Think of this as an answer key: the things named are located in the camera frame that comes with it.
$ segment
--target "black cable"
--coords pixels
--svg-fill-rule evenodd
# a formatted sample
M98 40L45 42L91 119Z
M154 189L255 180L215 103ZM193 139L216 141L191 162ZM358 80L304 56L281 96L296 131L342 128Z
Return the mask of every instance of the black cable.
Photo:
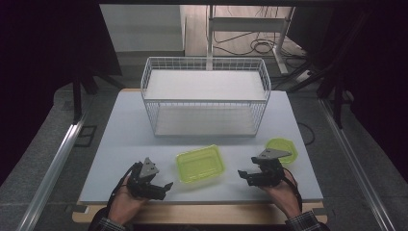
M308 125L302 123L302 122L297 122L297 124L306 127L310 131L310 133L312 134L312 139L310 141L308 141L308 142L305 142L305 145L307 146L307 145L312 144L315 141L315 138L316 138L315 132L313 131L313 129L311 127L309 127Z

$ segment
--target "white tabletop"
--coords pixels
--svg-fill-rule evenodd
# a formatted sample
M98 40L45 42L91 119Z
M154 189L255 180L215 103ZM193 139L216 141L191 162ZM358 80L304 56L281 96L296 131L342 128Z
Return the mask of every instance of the white tabletop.
M288 96L272 91L254 138L163 138L155 137L143 105L140 92L123 90L119 93L105 133L96 152L80 201L88 204L106 203L126 170L135 162L149 157L160 172L153 185L174 182L164 201L157 203L229 204L267 202L267 195L249 187L237 170L260 172L251 157L258 156L272 138L293 141L298 157L284 165L294 175L304 202L322 200L318 181L294 119ZM175 157L179 153L215 144L226 170L218 177L199 183L180 182Z

